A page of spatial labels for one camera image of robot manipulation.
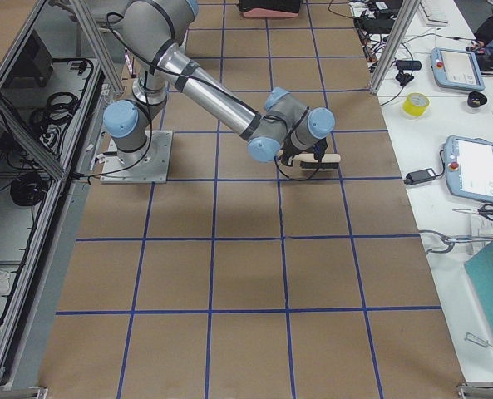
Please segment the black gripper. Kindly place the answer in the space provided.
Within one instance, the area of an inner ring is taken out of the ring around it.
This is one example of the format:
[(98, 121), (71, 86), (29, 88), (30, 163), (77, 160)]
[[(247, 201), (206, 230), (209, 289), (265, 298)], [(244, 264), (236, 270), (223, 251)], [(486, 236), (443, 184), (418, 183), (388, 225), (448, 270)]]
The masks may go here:
[(298, 154), (298, 149), (293, 145), (284, 145), (281, 149), (279, 160), (282, 163), (293, 163), (293, 158)]

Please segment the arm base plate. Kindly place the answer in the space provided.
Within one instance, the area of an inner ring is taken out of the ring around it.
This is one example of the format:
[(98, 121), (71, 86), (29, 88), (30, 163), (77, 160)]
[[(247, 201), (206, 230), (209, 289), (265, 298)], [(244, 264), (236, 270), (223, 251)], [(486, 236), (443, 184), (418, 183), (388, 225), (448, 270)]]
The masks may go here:
[(119, 151), (113, 139), (104, 160), (100, 181), (104, 184), (164, 184), (167, 181), (173, 131), (145, 131), (147, 143), (137, 152)]

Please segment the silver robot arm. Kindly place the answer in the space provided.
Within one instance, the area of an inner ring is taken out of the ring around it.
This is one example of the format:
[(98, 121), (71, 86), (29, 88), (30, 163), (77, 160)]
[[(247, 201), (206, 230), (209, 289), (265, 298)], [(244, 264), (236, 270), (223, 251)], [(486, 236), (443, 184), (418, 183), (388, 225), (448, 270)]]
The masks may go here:
[(260, 113), (183, 53), (180, 47), (198, 11), (196, 1), (130, 1), (123, 12), (97, 18), (140, 64), (133, 96), (140, 101), (155, 96), (161, 103), (170, 84), (245, 140), (253, 159), (279, 160), (286, 166), (298, 160), (303, 169), (336, 169), (340, 155), (327, 152), (327, 137), (335, 126), (329, 109), (310, 108), (275, 87)]

